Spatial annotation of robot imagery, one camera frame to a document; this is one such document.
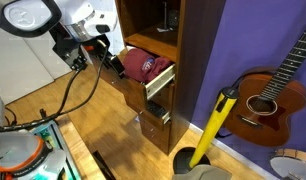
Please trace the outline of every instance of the wooden floor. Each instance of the wooden floor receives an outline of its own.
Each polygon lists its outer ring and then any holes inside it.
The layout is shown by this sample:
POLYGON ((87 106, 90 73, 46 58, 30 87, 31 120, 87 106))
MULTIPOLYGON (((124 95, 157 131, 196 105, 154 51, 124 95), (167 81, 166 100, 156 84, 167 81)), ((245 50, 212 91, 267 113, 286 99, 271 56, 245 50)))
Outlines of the wooden floor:
MULTIPOLYGON (((41 108, 54 113, 70 76, 65 75, 7 107, 15 111, 19 123, 39 119, 41 108)), ((76 78, 65 109, 87 97, 94 79, 95 70, 91 66, 76 78)), ((140 125, 134 120, 136 113, 126 106, 123 95, 102 80, 89 103, 69 113, 69 117, 89 150, 98 150, 115 177, 123 180, 171 179, 176 152, 183 147, 196 147, 200 138, 188 130, 169 156, 163 154, 141 135, 140 125)), ((207 156, 212 165, 232 173, 232 179, 263 179, 217 147, 210 147, 207 156)))

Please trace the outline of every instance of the wooden drawer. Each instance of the wooden drawer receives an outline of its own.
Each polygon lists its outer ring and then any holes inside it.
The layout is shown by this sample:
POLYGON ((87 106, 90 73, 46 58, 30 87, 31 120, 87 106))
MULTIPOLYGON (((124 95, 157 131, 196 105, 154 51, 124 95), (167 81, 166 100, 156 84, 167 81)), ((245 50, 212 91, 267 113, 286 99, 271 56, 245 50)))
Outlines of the wooden drawer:
POLYGON ((166 124, 164 124, 163 130, 156 128, 154 125, 147 122, 146 119, 142 119, 141 116, 140 124, 142 134, 164 153, 168 154, 171 121, 167 121, 166 124))
MULTIPOLYGON (((123 50, 119 55, 119 58, 122 62, 126 53, 127 51, 123 50)), ((159 94, 161 89, 168 87, 170 82, 173 81, 174 76, 174 64, 169 66, 159 76, 157 76, 150 83, 145 85, 131 78, 120 79, 112 69, 103 68, 101 73, 101 78, 106 82, 110 83, 119 91, 121 91, 124 94, 127 105, 138 113, 141 112, 143 109, 146 109, 148 100, 154 98, 156 94, 159 94)))
POLYGON ((147 110, 143 110, 139 113, 139 118, 153 125, 156 129, 163 131, 165 124, 170 121, 171 113, 167 112, 163 117, 157 118, 147 110))

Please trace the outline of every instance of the white logo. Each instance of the white logo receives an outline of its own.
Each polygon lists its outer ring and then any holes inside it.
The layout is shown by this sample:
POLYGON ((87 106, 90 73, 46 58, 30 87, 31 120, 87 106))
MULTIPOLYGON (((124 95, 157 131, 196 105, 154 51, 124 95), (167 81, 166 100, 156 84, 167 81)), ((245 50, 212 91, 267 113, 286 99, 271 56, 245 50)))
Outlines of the white logo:
POLYGON ((148 69, 151 69, 151 66, 153 65, 154 63, 154 59, 153 58, 148 58, 143 66, 142 66, 142 70, 145 71, 145 70, 148 70, 148 69))
POLYGON ((30 27, 34 24, 33 15, 24 8, 14 7, 10 10, 10 18, 13 23, 22 26, 30 27))

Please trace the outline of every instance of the open drawer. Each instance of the open drawer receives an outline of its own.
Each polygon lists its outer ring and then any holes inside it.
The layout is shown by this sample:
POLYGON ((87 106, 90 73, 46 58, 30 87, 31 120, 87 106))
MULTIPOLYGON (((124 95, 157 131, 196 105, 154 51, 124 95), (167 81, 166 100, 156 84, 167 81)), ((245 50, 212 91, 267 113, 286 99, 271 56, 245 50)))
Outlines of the open drawer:
POLYGON ((174 80, 175 76, 175 64, 169 66, 161 74, 159 74, 155 79, 153 79, 145 86, 145 96, 146 99, 151 99, 157 92, 159 92, 166 84, 171 80, 174 80))
MULTIPOLYGON (((126 53, 127 50, 123 50, 119 55, 122 62, 126 53)), ((122 92, 127 105, 138 113, 145 110, 147 108, 147 101, 154 99, 154 96, 160 94, 162 89, 167 88, 174 80, 174 77, 175 64, 169 66, 148 84, 142 84, 128 77, 120 79, 112 69, 103 68, 101 73, 101 78, 122 92)))

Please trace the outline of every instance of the wooden table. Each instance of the wooden table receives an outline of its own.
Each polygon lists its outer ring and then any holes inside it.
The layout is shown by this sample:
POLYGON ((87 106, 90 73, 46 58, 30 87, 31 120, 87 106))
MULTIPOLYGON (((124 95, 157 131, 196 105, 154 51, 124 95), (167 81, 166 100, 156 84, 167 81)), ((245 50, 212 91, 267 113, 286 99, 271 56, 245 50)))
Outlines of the wooden table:
POLYGON ((86 147, 79 133, 76 131, 68 116, 57 120, 60 131, 68 146, 81 179, 105 179, 92 154, 86 147))

